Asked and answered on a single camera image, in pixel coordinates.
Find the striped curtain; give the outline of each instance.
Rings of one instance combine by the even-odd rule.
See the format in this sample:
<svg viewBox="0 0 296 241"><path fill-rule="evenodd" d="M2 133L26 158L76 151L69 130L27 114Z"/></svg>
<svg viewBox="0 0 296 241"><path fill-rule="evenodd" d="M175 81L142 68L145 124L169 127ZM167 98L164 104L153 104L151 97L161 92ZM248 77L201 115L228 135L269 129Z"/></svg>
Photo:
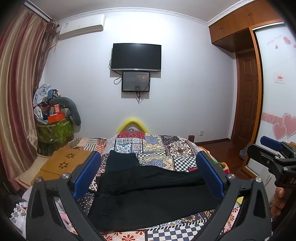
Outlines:
<svg viewBox="0 0 296 241"><path fill-rule="evenodd" d="M22 7L0 36L0 155L15 190L37 157L32 100L55 34L55 21Z"/></svg>

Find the patchwork quilt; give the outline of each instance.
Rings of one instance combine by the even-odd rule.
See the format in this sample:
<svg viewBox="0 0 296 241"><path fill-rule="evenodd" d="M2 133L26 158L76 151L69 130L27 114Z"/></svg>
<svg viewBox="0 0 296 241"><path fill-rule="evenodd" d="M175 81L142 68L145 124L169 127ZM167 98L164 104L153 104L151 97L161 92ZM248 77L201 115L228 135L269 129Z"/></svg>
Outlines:
<svg viewBox="0 0 296 241"><path fill-rule="evenodd" d="M207 150L196 146L187 139L178 136L148 134L134 129L123 131L110 139L77 138L69 142L66 147L90 151L95 150L102 156L102 164L89 187L90 191L78 201L79 206L86 215L94 199L93 192L97 189L96 177L105 172L106 160L110 150L120 153L136 153L141 165L153 165L180 172L189 172L189 168L196 167L195 156L202 150L206 151L209 157L217 163ZM225 163L217 164L226 173L229 172ZM239 209L240 205L236 203L221 233L231 229ZM129 232L99 230L99 232L107 241L189 241L201 230L213 212L214 210L207 210L179 220L141 230Z"/></svg>

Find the human hand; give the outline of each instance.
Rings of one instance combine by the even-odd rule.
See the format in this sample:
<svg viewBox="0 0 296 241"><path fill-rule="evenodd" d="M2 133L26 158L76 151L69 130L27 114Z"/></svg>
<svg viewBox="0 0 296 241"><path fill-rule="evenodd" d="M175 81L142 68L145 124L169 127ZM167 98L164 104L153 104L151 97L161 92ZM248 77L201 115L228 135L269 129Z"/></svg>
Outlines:
<svg viewBox="0 0 296 241"><path fill-rule="evenodd" d="M274 194L274 204L271 207L271 213L275 216L281 214L282 208L286 204L286 200L284 199L285 196L285 189L283 188L276 188L276 192Z"/></svg>

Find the monitor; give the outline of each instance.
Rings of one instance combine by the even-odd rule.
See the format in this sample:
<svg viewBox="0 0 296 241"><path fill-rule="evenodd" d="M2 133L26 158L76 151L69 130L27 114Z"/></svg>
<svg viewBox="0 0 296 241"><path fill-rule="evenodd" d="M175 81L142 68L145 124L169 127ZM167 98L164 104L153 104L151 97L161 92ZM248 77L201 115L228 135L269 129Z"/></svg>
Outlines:
<svg viewBox="0 0 296 241"><path fill-rule="evenodd" d="M161 71L161 45L113 44L111 70Z"/></svg>
<svg viewBox="0 0 296 241"><path fill-rule="evenodd" d="M123 72L121 90L123 92L149 92L149 72Z"/></svg>

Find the black tv screen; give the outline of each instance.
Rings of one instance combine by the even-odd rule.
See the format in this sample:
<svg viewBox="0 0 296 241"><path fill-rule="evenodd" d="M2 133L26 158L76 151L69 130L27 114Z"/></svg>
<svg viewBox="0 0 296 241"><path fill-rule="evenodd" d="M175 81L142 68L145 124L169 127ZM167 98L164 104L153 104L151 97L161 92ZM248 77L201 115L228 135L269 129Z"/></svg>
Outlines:
<svg viewBox="0 0 296 241"><path fill-rule="evenodd" d="M113 44L111 70L161 71L161 45Z"/></svg>

